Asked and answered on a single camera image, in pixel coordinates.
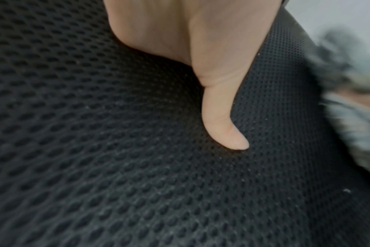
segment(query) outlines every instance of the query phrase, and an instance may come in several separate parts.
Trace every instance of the perforated fabric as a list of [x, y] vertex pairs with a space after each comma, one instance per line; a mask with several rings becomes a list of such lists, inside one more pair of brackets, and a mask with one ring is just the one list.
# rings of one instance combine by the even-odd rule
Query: perforated fabric
[[282, 10], [207, 135], [189, 67], [119, 45], [99, 0], [0, 0], [0, 247], [361, 247], [370, 176], [322, 117]]

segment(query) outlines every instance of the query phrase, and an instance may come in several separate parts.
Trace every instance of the human hand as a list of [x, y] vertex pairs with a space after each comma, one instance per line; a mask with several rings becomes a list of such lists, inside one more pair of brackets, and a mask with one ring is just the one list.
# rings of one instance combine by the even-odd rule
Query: human hand
[[193, 68], [204, 86], [202, 120], [230, 149], [249, 142], [232, 123], [236, 93], [265, 39], [281, 0], [104, 0], [124, 44]]

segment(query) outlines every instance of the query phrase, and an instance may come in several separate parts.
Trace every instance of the white wall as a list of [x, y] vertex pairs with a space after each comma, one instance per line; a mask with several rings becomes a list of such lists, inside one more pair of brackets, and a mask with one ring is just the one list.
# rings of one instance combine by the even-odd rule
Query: white wall
[[370, 49], [370, 0], [289, 0], [286, 9], [313, 39], [328, 26], [344, 25]]

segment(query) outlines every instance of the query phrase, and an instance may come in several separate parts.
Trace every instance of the finger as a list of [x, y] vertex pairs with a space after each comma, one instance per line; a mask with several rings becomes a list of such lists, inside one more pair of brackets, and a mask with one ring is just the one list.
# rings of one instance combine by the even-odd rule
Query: finger
[[202, 120], [210, 136], [234, 150], [249, 148], [249, 142], [230, 118], [231, 108], [242, 78], [206, 87], [202, 100]]

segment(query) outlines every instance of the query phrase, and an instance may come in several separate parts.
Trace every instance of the hand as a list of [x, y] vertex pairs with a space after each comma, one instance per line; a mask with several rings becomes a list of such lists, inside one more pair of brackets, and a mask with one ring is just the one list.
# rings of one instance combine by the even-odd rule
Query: hand
[[104, 0], [124, 44], [185, 63], [205, 87], [202, 120], [230, 149], [249, 142], [232, 123], [235, 95], [281, 0]]

